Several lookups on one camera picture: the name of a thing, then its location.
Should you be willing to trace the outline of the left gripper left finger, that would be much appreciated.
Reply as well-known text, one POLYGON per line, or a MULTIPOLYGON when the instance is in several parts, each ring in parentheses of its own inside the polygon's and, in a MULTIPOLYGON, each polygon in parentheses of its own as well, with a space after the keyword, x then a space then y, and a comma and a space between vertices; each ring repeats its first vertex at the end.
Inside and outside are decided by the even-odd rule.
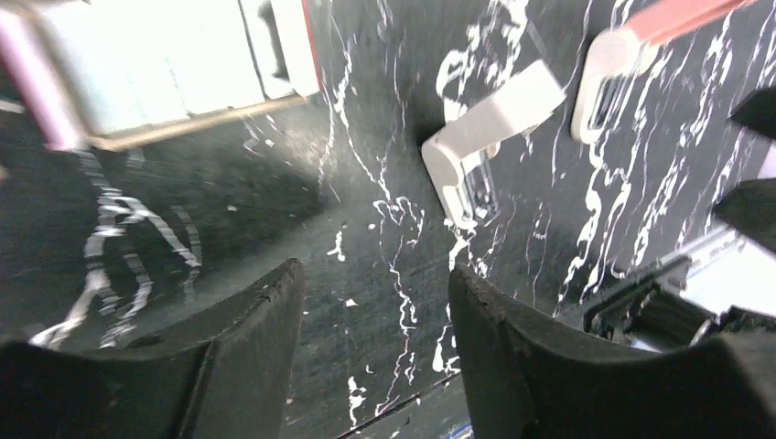
POLYGON ((276 438, 300 330, 304 268, 124 348, 61 352, 1 340, 4 438, 276 438))

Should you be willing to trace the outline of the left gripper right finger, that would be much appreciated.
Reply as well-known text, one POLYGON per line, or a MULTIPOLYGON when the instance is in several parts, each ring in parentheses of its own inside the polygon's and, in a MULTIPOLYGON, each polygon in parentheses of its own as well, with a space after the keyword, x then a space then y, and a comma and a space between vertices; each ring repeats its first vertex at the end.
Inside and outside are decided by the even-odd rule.
POLYGON ((772 438, 775 338, 722 334, 654 353, 568 327, 470 268, 451 320, 478 438, 772 438))

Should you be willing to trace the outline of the white stapler part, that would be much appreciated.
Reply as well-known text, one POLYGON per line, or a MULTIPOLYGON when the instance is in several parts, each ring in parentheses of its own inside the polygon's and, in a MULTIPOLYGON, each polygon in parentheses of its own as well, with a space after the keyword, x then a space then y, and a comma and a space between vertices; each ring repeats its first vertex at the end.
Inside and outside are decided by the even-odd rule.
POLYGON ((471 230, 499 215, 490 161, 500 143, 542 124, 565 98, 538 59, 423 143, 422 159, 448 220, 471 230))

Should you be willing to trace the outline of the small red white staple box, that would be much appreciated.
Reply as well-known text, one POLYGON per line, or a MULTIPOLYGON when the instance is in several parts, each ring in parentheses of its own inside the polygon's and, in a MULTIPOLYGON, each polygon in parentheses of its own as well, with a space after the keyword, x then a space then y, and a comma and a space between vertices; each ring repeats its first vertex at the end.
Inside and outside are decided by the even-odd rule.
POLYGON ((75 137, 120 150, 320 90, 303 1, 35 1, 75 137))

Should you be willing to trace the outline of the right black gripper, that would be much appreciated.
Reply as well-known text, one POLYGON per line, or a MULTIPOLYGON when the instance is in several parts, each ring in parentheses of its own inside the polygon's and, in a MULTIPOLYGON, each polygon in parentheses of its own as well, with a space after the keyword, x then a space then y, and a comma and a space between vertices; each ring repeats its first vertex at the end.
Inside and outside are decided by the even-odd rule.
POLYGON ((725 341, 775 349, 775 154, 711 209, 720 223, 565 312, 555 346, 673 352, 725 341))

